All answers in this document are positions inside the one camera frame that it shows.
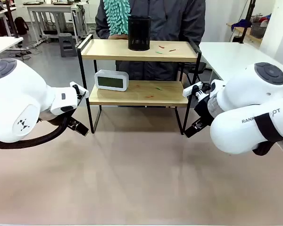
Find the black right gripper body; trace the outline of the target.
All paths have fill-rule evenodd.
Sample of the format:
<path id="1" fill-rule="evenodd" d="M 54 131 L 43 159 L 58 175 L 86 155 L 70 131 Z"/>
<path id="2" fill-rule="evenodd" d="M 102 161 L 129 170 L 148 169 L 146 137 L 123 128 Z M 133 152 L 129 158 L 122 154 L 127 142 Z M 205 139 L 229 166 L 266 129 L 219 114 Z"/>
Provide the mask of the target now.
<path id="1" fill-rule="evenodd" d="M 198 104 L 194 111 L 199 115 L 199 118 L 194 122 L 195 125 L 211 125 L 214 118 L 208 110 L 209 94 L 196 93 Z"/>

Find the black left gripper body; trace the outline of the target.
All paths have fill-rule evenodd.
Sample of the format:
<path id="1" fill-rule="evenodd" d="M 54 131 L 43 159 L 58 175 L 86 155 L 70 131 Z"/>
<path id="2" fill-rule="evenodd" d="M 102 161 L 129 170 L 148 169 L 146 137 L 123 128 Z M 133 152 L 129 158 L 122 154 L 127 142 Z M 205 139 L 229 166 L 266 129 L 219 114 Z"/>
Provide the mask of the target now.
<path id="1" fill-rule="evenodd" d="M 79 126 L 79 121 L 72 117 L 71 114 L 67 115 L 67 126 L 70 129 L 76 129 Z"/>

